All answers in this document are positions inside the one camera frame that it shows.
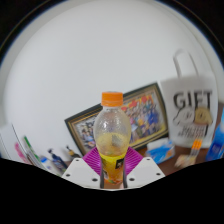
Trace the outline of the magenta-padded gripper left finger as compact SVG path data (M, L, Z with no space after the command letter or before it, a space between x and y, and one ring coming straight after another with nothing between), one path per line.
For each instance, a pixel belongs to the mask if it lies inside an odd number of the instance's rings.
M84 188L102 189L103 173L98 150L93 148L82 158L75 158L62 178Z

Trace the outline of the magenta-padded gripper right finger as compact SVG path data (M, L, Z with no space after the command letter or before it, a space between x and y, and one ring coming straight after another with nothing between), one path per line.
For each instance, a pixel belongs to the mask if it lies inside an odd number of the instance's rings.
M125 189L139 188L164 177L164 173L151 157L143 157L128 148L124 159L123 186Z

